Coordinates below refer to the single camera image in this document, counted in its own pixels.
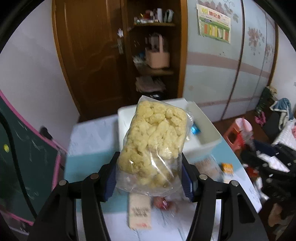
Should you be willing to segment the person's right hand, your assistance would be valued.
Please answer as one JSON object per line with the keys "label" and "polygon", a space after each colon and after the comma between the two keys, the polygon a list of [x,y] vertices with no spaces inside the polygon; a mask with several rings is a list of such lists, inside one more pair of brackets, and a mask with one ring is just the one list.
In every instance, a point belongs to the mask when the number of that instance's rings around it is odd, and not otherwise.
{"label": "person's right hand", "polygon": [[287,226],[290,222],[289,216],[282,219],[281,217],[282,207],[275,203],[272,207],[272,210],[268,216],[268,225],[273,227],[275,225]]}

